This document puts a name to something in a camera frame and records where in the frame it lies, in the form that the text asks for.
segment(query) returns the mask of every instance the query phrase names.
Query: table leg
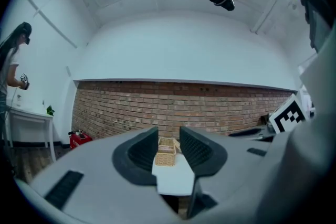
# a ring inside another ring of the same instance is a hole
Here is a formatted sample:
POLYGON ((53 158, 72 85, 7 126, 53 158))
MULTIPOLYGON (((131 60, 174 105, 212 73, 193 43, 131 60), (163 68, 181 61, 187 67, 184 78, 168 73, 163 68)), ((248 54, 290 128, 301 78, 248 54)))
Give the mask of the table leg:
POLYGON ((10 165, 12 165, 12 155, 11 155, 11 150, 8 147, 7 130, 6 130, 5 122, 2 125, 2 133, 4 136, 4 142, 5 142, 5 152, 6 152, 7 158, 9 159, 10 165))
POLYGON ((51 158, 52 161, 55 162, 56 161, 56 157, 55 157, 55 150, 54 150, 54 140, 53 140, 53 121, 49 120, 49 143, 50 143, 50 152, 51 152, 51 158))
POLYGON ((48 147, 48 133, 49 133, 49 122, 50 121, 45 121, 45 132, 44 132, 44 146, 48 147))

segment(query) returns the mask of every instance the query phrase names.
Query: green plant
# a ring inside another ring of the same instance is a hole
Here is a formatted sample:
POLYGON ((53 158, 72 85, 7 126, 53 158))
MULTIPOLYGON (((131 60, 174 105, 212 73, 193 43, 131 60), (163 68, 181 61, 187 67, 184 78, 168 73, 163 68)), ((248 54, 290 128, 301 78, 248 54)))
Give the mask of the green plant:
POLYGON ((51 105, 47 107, 47 114, 54 116, 55 110, 52 109, 51 105))

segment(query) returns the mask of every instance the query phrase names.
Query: red fire extinguisher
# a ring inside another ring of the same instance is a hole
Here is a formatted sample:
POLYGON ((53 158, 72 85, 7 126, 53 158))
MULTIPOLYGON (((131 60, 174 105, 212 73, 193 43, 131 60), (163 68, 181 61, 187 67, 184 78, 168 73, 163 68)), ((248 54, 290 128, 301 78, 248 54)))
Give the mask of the red fire extinguisher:
POLYGON ((68 133, 70 137, 70 148, 74 149, 84 143, 92 141, 92 138, 82 130, 71 131, 68 133))

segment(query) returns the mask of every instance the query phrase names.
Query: white desk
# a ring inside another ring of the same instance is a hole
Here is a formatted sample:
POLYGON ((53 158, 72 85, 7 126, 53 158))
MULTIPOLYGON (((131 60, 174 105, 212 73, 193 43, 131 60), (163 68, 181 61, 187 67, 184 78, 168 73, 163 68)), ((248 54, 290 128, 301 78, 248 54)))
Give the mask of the white desk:
POLYGON ((31 121, 37 123, 43 123, 46 127, 45 132, 45 147, 48 147, 48 136, 49 136, 49 144, 50 144, 50 152, 52 161, 56 161, 55 151, 54 151, 54 140, 53 140, 53 117, 48 115, 43 109, 32 109, 32 108, 25 108, 21 106, 17 106, 13 104, 13 106, 7 105, 8 111, 8 137, 9 137, 9 144, 13 147, 13 140, 12 140, 12 131, 11 131, 11 120, 12 119, 19 119, 24 121, 31 121))
POLYGON ((156 176, 157 192, 163 195, 189 196, 193 192, 195 174, 185 157, 177 153, 175 166, 157 166, 155 158, 152 174, 156 176))

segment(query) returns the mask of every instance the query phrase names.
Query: red brick wall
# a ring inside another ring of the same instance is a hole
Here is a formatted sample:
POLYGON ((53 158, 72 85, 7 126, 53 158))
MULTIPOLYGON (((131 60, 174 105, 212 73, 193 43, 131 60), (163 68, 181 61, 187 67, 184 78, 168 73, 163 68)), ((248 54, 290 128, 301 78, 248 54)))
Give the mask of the red brick wall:
POLYGON ((260 125, 260 116, 281 105, 289 91, 166 82, 81 82, 72 128, 94 138, 158 126, 179 136, 180 126, 228 135, 260 125))

